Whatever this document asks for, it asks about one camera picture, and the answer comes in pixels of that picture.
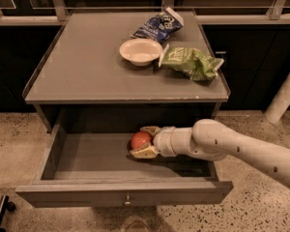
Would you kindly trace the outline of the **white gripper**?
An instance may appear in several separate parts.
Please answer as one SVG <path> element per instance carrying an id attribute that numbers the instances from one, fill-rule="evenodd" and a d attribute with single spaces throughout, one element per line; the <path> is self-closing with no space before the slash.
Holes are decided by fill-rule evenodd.
<path id="1" fill-rule="evenodd" d="M 149 133 L 153 139 L 153 145 L 147 145 L 146 147 L 134 149 L 130 151 L 130 154 L 136 159 L 154 159 L 160 154 L 163 157 L 176 157 L 176 154 L 172 148 L 171 136 L 174 127 L 160 128 L 158 126 L 146 126 L 140 129 Z"/>

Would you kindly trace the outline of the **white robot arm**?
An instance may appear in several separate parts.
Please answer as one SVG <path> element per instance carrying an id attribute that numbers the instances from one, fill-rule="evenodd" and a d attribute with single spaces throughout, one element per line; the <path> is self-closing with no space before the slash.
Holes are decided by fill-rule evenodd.
<path id="1" fill-rule="evenodd" d="M 201 119 L 190 128 L 147 126 L 140 131 L 150 139 L 130 141 L 136 159 L 185 155 L 216 161 L 230 155 L 290 188 L 290 149 L 245 136 L 216 120 Z"/>

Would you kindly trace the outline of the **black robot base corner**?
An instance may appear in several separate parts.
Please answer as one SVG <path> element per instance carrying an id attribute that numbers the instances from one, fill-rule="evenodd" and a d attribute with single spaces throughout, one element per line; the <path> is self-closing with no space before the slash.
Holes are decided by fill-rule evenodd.
<path id="1" fill-rule="evenodd" d="M 3 195 L 0 199 L 0 232 L 6 232 L 6 229 L 1 226 L 5 212 L 14 212 L 16 205 L 10 200 L 9 195 Z"/>

